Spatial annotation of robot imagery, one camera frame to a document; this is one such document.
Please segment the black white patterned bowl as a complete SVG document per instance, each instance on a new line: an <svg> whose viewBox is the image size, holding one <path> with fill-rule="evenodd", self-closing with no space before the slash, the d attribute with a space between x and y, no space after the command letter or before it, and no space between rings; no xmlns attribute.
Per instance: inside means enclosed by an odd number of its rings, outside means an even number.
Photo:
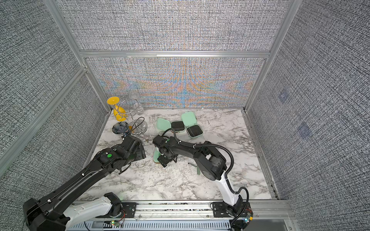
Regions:
<svg viewBox="0 0 370 231"><path fill-rule="evenodd" d="M125 122L118 122L113 125L112 127L112 132L114 134L122 134L122 135L127 135L130 131L129 125Z"/></svg>

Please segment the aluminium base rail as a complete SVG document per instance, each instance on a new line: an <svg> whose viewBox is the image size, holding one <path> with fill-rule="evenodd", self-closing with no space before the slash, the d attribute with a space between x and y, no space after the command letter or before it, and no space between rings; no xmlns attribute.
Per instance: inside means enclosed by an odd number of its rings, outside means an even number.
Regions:
<svg viewBox="0 0 370 231"><path fill-rule="evenodd" d="M251 200L243 212L229 214L222 201L122 201L113 215L108 199L75 202L63 215L71 231L298 231L284 200Z"/></svg>

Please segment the clear glass cup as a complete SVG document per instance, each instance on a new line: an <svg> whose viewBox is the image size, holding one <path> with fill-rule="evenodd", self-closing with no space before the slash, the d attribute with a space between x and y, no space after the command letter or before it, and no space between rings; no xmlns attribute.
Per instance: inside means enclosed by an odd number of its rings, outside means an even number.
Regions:
<svg viewBox="0 0 370 231"><path fill-rule="evenodd" d="M142 115L144 112L144 108L142 104L139 102L139 94L136 92L132 92L129 94L129 98L133 103L133 109L136 111L136 114Z"/></svg>

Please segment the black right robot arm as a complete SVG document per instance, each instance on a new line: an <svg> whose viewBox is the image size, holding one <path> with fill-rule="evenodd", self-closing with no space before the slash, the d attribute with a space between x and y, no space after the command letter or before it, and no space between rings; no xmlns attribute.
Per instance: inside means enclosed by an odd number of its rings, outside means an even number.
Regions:
<svg viewBox="0 0 370 231"><path fill-rule="evenodd" d="M225 212L235 218L244 212L252 214L249 192L246 187L235 190L228 174L234 166L234 157L229 150L209 141L190 143L177 138L173 129L167 129L153 139L153 144L160 152L159 163L167 167L170 162L177 162L178 156L195 161L200 173L215 182L223 199Z"/></svg>

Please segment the green nail kit case front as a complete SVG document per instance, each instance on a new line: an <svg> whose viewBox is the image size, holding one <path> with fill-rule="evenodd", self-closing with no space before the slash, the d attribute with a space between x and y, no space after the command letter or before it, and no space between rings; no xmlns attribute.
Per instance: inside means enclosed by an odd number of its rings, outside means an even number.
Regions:
<svg viewBox="0 0 370 231"><path fill-rule="evenodd" d="M158 158L161 156L161 153L159 152L159 150L156 148L155 151L154 151L154 154L153 154L153 161L154 163L156 164L159 164L159 160Z"/></svg>

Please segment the yellow plastic cup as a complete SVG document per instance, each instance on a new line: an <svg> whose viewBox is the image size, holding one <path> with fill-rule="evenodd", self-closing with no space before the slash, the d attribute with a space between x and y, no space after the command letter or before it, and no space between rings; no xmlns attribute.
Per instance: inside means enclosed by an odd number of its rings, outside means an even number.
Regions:
<svg viewBox="0 0 370 231"><path fill-rule="evenodd" d="M126 111L118 105L114 106L113 114L114 114L115 119L118 122L122 122L126 120Z"/></svg>

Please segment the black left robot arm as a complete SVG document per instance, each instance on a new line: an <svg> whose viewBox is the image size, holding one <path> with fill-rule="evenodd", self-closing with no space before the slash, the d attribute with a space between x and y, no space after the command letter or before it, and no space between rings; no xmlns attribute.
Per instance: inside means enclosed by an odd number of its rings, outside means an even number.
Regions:
<svg viewBox="0 0 370 231"><path fill-rule="evenodd" d="M23 204L25 219L22 225L31 231L46 231L49 228L66 230L72 218L64 212L78 197L112 172L119 170L121 174L124 166L144 158L142 141L132 135L123 137L122 143L99 151L85 168L56 190L40 199L26 201Z"/></svg>

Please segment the green nail kit case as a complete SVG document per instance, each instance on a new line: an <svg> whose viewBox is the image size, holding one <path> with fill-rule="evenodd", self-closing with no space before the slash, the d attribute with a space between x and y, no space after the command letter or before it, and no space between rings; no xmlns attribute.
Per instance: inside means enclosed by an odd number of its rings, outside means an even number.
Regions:
<svg viewBox="0 0 370 231"><path fill-rule="evenodd" d="M159 131L166 131L167 129L174 129L176 132L183 132L185 131L185 125L183 121L177 120L177 121L168 121L163 118L157 119L157 129Z"/></svg>
<svg viewBox="0 0 370 231"><path fill-rule="evenodd" d="M184 123L186 132L191 138L197 138L203 135L203 130L197 122L197 118L194 112L189 111L181 115L181 119Z"/></svg>
<svg viewBox="0 0 370 231"><path fill-rule="evenodd" d="M161 156L161 153L159 152L159 150L156 148L155 151L154 151L154 154L153 154L153 161L154 163L156 164L159 164L159 160L158 158Z"/></svg>

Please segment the yellow cup on stand top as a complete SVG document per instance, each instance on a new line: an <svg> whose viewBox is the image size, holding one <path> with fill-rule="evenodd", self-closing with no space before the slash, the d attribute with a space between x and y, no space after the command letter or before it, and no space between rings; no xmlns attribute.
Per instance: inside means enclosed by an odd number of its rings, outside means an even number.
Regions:
<svg viewBox="0 0 370 231"><path fill-rule="evenodd" d="M119 97L113 96L107 99L108 105L117 105L119 103Z"/></svg>

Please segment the chrome cup holder stand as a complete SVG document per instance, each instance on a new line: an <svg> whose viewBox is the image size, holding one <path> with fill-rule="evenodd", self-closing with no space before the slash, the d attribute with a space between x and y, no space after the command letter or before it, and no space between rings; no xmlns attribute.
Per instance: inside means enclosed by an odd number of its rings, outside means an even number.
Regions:
<svg viewBox="0 0 370 231"><path fill-rule="evenodd" d="M119 100L118 106L126 111L125 122L129 125L132 135L141 135L147 131L147 122L143 115L137 115L133 109L133 103L129 97L124 97Z"/></svg>

